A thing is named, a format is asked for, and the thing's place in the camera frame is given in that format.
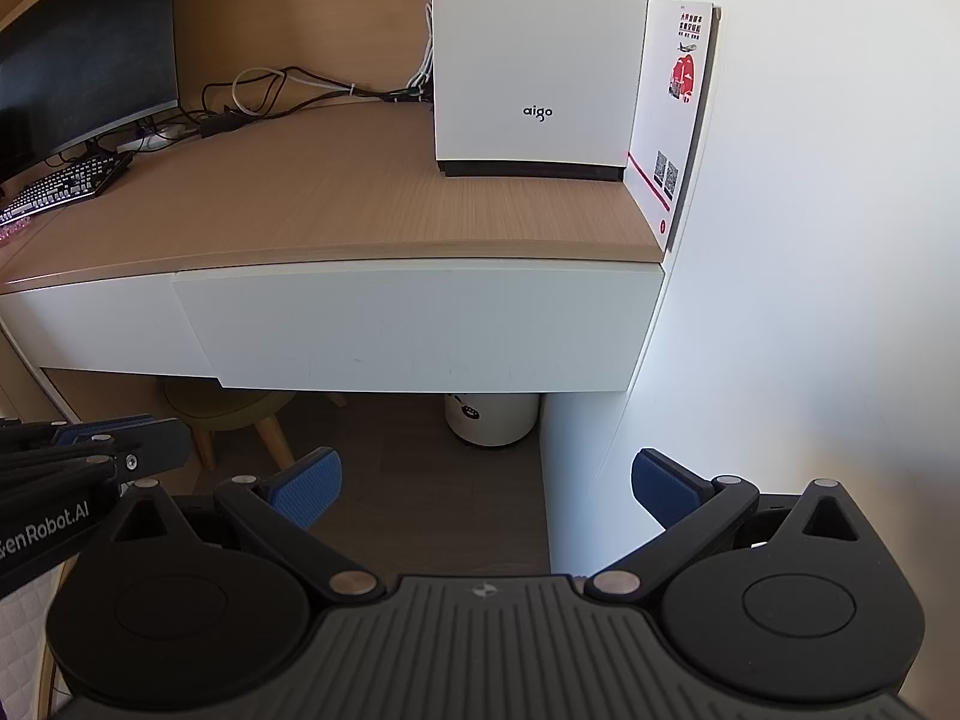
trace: mechanical keyboard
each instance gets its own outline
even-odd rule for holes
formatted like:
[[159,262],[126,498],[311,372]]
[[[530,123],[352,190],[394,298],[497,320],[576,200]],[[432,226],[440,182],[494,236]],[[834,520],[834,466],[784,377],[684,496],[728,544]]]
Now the mechanical keyboard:
[[56,206],[95,197],[127,169],[133,153],[91,154],[25,186],[0,212],[0,224],[30,217]]

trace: white drawer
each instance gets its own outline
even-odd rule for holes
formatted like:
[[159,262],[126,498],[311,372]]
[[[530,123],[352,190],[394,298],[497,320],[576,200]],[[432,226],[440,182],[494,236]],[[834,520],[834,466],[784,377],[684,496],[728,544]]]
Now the white drawer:
[[211,376],[173,274],[0,295],[0,314],[38,367]]
[[381,260],[186,271],[174,290],[226,386],[613,391],[630,383],[656,265]]

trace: stool leg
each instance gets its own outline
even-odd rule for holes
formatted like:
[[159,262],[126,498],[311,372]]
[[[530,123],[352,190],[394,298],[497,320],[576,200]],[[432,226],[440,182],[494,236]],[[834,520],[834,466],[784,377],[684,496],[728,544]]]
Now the stool leg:
[[280,466],[281,469],[289,469],[294,464],[294,455],[287,445],[285,435],[280,429],[280,423],[277,422],[277,415],[270,415],[256,423],[256,432],[260,434],[261,439],[267,445],[271,457]]
[[206,470],[213,471],[217,467],[217,456],[213,454],[213,433],[200,428],[192,428],[192,432],[200,462]]

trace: wooden stool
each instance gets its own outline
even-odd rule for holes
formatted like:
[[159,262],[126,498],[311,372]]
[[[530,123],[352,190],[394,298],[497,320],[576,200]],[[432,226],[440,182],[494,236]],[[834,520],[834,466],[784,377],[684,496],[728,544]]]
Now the wooden stool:
[[193,431],[203,467],[213,471],[213,433],[256,426],[256,432],[281,469],[294,464],[294,456],[277,422],[277,412],[293,400],[295,392],[270,389],[225,389],[216,379],[164,379],[163,394],[176,416]]

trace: computer monitor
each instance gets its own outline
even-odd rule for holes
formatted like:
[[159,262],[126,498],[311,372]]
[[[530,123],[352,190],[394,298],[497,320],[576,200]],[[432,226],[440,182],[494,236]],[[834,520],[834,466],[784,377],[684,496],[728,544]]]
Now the computer monitor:
[[0,31],[0,181],[178,101],[173,0],[40,0]]

